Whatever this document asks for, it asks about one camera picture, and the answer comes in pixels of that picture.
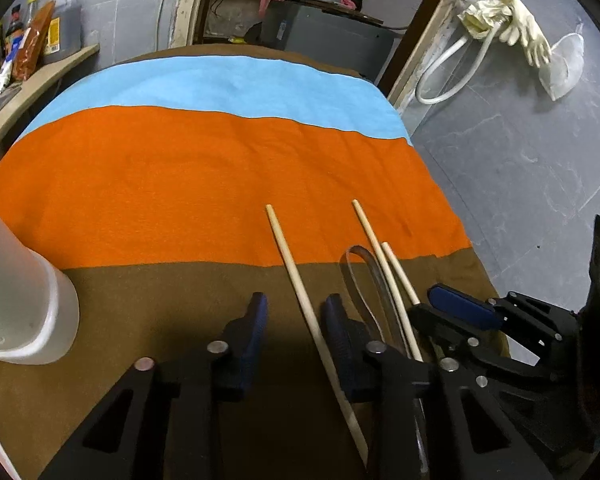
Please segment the white mesh strainer bag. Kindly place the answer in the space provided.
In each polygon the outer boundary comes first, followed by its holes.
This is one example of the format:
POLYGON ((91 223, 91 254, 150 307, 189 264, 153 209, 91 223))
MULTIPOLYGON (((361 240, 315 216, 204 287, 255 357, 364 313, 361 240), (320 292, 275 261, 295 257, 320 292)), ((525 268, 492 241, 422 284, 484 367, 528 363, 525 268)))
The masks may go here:
POLYGON ((560 38, 550 48, 550 62, 539 70, 539 80, 553 102, 568 94, 579 82, 584 69, 583 24, 560 38))

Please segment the thin metal whisk loop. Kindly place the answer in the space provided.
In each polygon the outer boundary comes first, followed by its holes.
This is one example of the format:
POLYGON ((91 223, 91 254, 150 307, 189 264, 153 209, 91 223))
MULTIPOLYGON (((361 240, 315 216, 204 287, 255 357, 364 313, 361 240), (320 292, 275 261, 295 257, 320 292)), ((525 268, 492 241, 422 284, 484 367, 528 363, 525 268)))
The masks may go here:
POLYGON ((370 331, 370 336, 412 356, 398 319, 396 303, 384 272, 372 252, 362 245, 347 248, 340 268, 352 304, 370 331))

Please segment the beige kitchen counter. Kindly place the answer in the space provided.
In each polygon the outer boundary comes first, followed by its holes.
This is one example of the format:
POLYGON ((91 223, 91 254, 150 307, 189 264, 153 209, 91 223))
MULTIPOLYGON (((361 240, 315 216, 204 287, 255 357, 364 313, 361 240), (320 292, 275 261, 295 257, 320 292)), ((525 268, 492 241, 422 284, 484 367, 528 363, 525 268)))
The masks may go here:
POLYGON ((42 66, 28 80, 23 81, 12 97, 0 108, 0 142, 46 90, 99 50, 99 44, 83 47, 68 58, 42 66))

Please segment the brown spice bag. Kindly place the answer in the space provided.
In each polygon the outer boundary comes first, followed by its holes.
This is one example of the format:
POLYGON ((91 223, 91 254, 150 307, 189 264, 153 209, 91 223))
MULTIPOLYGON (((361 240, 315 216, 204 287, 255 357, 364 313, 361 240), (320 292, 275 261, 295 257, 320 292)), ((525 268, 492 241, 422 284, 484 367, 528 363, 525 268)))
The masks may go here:
POLYGON ((50 27, 55 9, 55 1, 47 1, 38 12, 28 27, 26 36, 24 36, 21 46, 18 49, 12 76, 15 80, 25 81, 29 79, 36 71, 38 58, 44 47, 45 37, 50 27))

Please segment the striped blue orange brown cloth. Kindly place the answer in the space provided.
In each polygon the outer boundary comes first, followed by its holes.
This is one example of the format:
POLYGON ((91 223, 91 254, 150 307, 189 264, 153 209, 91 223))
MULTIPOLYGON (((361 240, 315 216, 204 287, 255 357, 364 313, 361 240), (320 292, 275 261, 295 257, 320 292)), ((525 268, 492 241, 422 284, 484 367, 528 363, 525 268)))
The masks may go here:
POLYGON ((225 473, 361 479, 365 469, 268 223, 312 304, 344 294, 356 211, 420 294, 494 295, 466 229, 403 122, 369 82, 257 50, 162 52, 85 77, 0 161, 0 217, 64 271, 81 322, 58 362, 0 362, 0 441, 35 479, 142 356, 207 377, 207 344, 268 297, 249 398, 224 422, 225 473))

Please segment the blue white packet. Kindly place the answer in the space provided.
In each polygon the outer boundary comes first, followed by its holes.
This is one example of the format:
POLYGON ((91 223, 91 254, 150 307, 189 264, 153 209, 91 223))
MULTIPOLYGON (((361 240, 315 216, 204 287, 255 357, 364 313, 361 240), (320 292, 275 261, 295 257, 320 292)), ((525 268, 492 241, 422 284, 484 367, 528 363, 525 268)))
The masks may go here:
POLYGON ((10 84, 12 79, 12 68, 14 67, 15 59, 22 43, 22 36, 17 37, 10 45, 9 54, 6 56, 0 68, 0 96, 10 84))

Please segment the large dark vinegar jug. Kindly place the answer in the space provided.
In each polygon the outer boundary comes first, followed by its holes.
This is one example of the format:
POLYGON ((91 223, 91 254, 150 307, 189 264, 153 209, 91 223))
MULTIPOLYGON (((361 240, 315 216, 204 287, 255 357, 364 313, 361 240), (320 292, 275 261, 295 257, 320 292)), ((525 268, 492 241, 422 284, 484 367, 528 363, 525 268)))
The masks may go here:
POLYGON ((59 62, 82 48, 81 5, 79 0, 53 0, 54 13, 46 35, 44 64, 59 62))

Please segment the dark grey cabinet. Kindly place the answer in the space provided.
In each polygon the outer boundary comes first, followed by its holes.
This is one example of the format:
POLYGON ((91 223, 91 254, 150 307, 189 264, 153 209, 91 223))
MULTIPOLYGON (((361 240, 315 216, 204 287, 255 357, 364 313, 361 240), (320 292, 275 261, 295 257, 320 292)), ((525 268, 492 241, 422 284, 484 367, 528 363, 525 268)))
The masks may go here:
POLYGON ((265 47, 354 70, 375 81, 389 57, 396 34, 350 14, 300 2, 273 1, 262 20, 260 41, 265 47))

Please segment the white plastic utensil holder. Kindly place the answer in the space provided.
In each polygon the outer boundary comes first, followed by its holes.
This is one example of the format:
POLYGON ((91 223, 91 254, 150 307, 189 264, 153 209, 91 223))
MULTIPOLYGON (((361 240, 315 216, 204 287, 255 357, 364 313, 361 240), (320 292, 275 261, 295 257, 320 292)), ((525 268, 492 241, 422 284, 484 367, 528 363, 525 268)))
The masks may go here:
POLYGON ((56 362, 73 345, 79 322, 72 281, 0 218, 0 361, 56 362))

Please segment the cream rubber gloves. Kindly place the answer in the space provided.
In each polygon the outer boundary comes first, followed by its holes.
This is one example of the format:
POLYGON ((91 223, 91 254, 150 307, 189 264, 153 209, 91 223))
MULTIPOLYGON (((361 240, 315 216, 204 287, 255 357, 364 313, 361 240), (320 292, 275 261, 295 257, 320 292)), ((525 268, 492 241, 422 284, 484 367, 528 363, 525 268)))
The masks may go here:
POLYGON ((519 44, 530 66, 550 62, 552 51, 534 15, 521 0, 479 0, 458 14, 472 39, 492 35, 503 44, 519 44))

